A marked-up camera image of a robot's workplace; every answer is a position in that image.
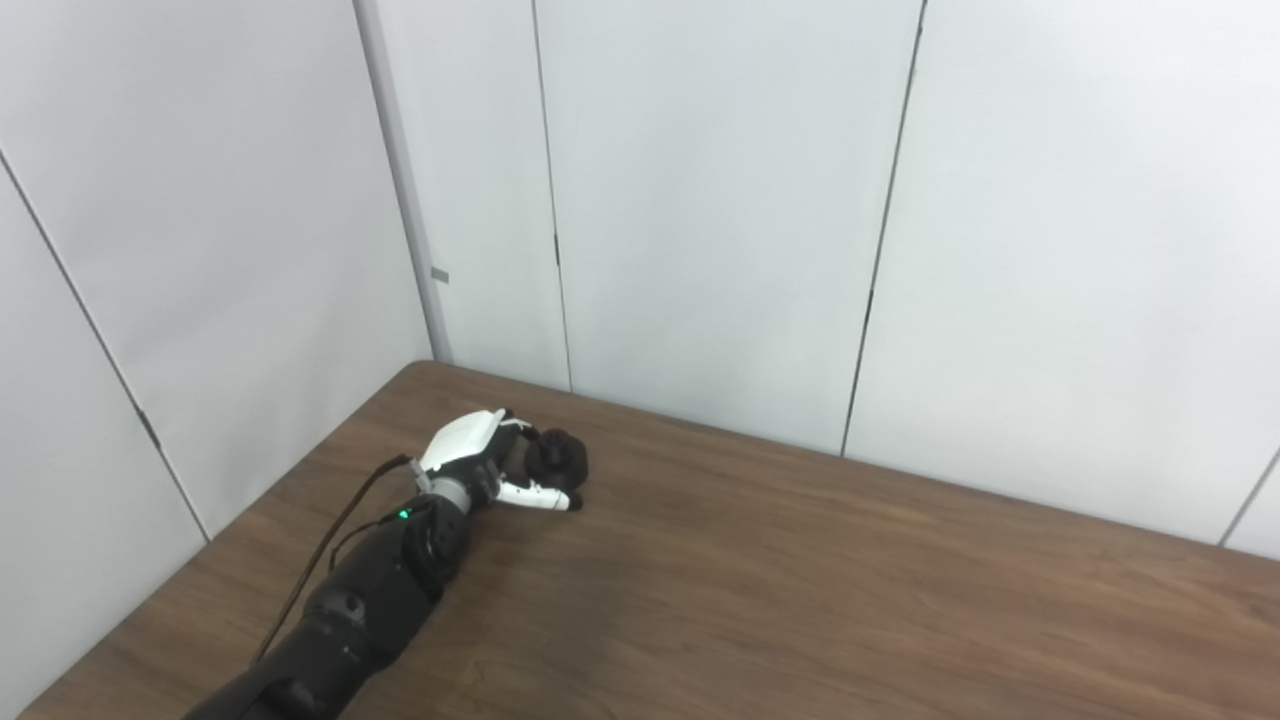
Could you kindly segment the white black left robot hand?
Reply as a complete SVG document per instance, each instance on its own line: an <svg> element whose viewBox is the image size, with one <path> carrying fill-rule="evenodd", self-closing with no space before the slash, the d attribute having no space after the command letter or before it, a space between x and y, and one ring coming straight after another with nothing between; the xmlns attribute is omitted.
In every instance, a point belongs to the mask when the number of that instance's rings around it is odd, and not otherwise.
<svg viewBox="0 0 1280 720"><path fill-rule="evenodd" d="M504 503L575 512L589 475L585 443L561 428L539 430L511 410L480 410L440 428L410 464L417 495L463 514Z"/></svg>

